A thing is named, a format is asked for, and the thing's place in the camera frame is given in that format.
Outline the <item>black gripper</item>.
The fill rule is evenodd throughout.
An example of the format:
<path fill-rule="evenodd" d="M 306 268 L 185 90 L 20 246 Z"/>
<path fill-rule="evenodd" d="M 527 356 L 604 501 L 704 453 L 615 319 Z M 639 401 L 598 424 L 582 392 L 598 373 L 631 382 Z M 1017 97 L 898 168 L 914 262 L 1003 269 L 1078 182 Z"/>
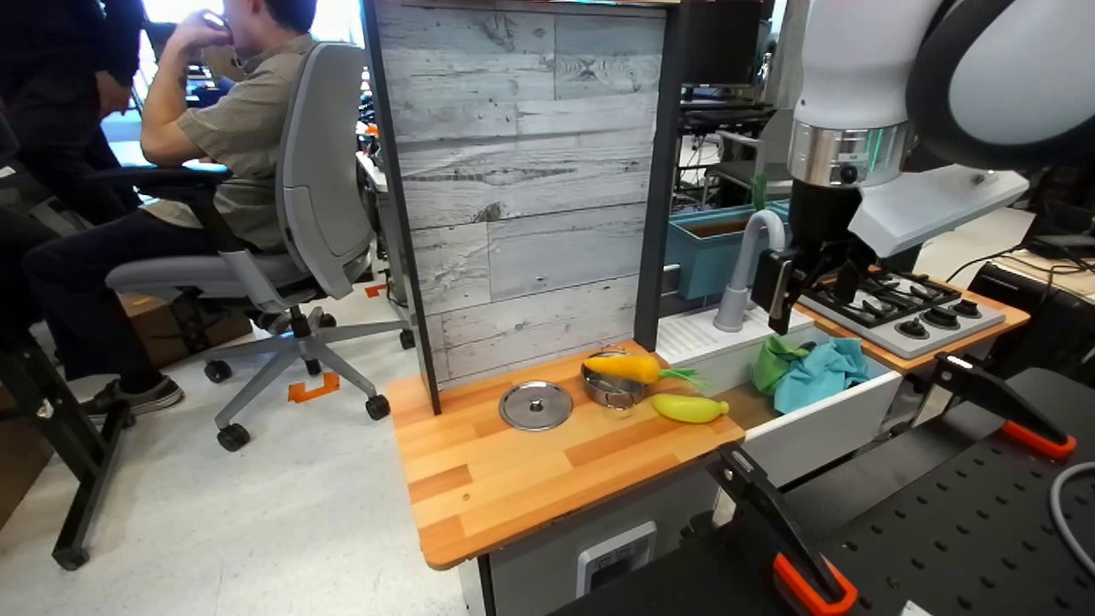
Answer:
<path fill-rule="evenodd" d="M 851 232 L 851 216 L 861 206 L 859 189 L 792 184 L 792 246 L 767 253 L 767 314 L 788 323 L 795 301 L 823 278 L 834 278 L 851 290 L 876 253 Z"/>

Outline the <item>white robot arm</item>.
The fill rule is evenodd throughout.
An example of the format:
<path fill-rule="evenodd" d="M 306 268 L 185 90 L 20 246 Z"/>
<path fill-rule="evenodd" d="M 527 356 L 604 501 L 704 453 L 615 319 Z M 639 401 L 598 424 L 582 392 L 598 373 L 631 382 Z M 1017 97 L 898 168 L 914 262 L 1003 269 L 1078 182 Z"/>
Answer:
<path fill-rule="evenodd" d="M 859 273 L 1095 158 L 1095 0 L 803 0 L 792 246 L 775 326 Z"/>

